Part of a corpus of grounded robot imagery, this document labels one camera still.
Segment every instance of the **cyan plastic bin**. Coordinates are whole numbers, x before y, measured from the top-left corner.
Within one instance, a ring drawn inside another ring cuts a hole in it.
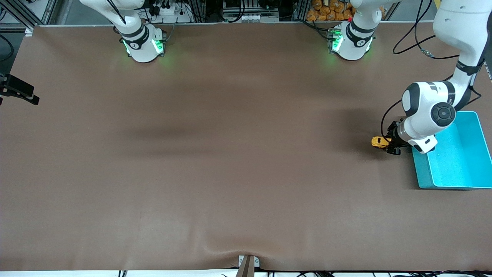
[[[427,154],[412,147],[421,188],[492,188],[492,159],[476,112],[457,112],[453,124],[436,138],[435,150]]]

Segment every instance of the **brown mat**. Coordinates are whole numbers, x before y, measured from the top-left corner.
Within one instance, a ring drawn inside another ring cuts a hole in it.
[[[370,146],[411,82],[454,70],[392,55],[409,27],[382,24],[347,62],[300,24],[179,26],[149,64],[111,28],[36,28],[12,73],[40,105],[0,109],[0,269],[224,268],[251,253],[271,270],[492,270],[492,191],[419,189],[409,152]],[[492,145],[485,70],[476,88]]]

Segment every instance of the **metal bracket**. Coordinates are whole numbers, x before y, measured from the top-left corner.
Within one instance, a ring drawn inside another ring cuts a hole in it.
[[[239,256],[239,269],[236,277],[254,277],[254,268],[256,263],[258,263],[259,267],[260,259],[254,256]]]
[[[239,262],[238,262],[238,266],[241,266],[243,260],[244,260],[244,255],[240,255],[239,256]],[[257,257],[253,256],[253,259],[254,259],[254,267],[260,267],[260,259],[258,259]]]
[[[338,51],[339,44],[341,43],[342,40],[340,33],[341,30],[335,28],[329,28],[328,31],[326,32],[326,36],[332,39],[327,41],[329,54],[333,54],[334,53],[333,50]]]
[[[25,34],[27,37],[30,37],[30,36],[32,36],[32,31],[31,31],[31,30],[29,30],[29,29],[26,29],[26,30],[24,31],[24,34]]]

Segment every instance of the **metal frame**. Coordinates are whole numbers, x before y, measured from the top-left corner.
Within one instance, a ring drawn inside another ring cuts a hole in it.
[[[32,31],[36,25],[43,24],[41,20],[28,7],[26,7],[26,5],[18,0],[3,0],[0,2],[0,4],[5,10],[7,10],[7,12],[9,12],[15,19],[17,19],[17,21],[19,21],[22,25],[25,26],[25,28],[30,31]]]
[[[33,11],[19,0],[0,1],[0,5],[19,22],[19,24],[1,24],[2,32],[23,33],[26,29],[32,32],[37,25],[49,24],[57,3],[58,0],[48,0],[43,16],[39,19]]]
[[[206,3],[201,0],[188,0],[188,5],[194,13],[195,22],[202,23],[205,18]]]
[[[386,11],[386,15],[384,16],[383,20],[390,20],[400,3],[401,2],[391,4],[391,7]]]
[[[245,0],[245,5],[241,4],[241,7],[244,9],[244,13],[246,15],[248,14],[260,14],[260,15],[265,15],[265,14],[272,14],[276,18],[278,18],[278,8],[272,8],[272,9],[265,9],[260,4],[258,3],[258,0]],[[228,17],[237,17],[237,15],[241,12],[241,9],[239,7],[227,7],[226,2],[222,1],[222,16],[224,18]]]

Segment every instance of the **green indicator light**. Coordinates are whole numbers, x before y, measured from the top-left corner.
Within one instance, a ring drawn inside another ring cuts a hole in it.
[[[338,51],[340,49],[340,45],[343,42],[343,36],[339,35],[338,38],[333,42],[333,51]]]
[[[126,41],[123,40],[123,44],[126,48],[126,52],[128,53],[128,55],[130,55],[130,49],[128,49],[128,45],[127,45]]]
[[[372,42],[372,37],[370,38],[369,42],[368,42],[368,47],[366,48],[366,52],[369,51],[370,49],[370,43]]]
[[[154,45],[154,48],[157,51],[157,53],[162,53],[162,42],[152,40],[152,44]]]

